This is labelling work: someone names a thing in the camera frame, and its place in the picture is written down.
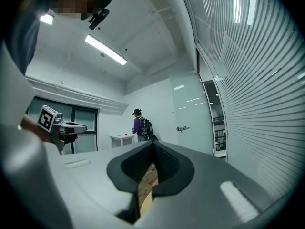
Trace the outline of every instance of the person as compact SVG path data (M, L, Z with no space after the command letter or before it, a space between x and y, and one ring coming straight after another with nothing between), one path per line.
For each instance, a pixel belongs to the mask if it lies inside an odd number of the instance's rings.
M74 18L86 19L102 11L112 0L22 0L16 8L16 17L4 37L6 47L15 64L25 75L28 65L34 57L40 16L52 9L55 13ZM26 114L21 127L34 132L43 142L51 142L48 132L40 128L36 121Z
M138 136L138 142L148 141L147 134L143 134L142 132L142 129L144 128L142 125L142 121L144 120L144 118L142 117L141 109L135 109L132 115L135 117L133 123L133 131Z

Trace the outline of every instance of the door handle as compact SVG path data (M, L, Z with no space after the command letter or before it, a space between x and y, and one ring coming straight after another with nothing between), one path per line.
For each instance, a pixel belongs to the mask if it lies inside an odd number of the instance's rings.
M186 127L186 126L177 127L177 131L178 131L178 132L181 132L181 133L182 133L182 131L185 131L186 129L190 129L190 128L189 128L189 127Z

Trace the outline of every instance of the wall trim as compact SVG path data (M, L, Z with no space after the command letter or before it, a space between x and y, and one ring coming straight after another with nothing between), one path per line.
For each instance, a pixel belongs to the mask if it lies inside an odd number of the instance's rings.
M26 78L35 89L35 94L38 97L66 104L100 109L101 113L108 115L122 115L128 106L127 103L84 92L62 84L56 85L55 83L31 76L26 76Z

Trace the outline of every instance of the backpack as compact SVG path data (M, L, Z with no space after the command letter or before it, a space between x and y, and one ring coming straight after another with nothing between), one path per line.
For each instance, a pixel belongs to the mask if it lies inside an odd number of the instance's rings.
M153 125L148 119L145 119L144 117L138 117L137 119L141 120L142 135L148 137L149 135L153 134Z

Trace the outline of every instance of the purple jacket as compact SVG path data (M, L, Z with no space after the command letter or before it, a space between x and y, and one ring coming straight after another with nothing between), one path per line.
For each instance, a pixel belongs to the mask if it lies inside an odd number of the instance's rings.
M134 128L134 131L137 133L137 135L142 135L140 119L135 118L134 123L133 123L133 128Z

